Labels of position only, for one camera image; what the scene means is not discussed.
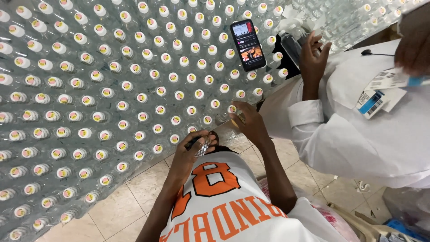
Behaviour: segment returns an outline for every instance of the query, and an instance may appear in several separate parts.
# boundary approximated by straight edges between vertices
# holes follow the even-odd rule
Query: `white t-shirt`
[[[197,160],[179,192],[160,242],[346,241],[306,198],[285,215],[234,152]]]

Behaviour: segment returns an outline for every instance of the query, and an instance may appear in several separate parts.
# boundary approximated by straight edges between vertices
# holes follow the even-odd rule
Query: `smartphone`
[[[263,50],[250,19],[230,25],[231,35],[245,71],[252,71],[266,65]]]

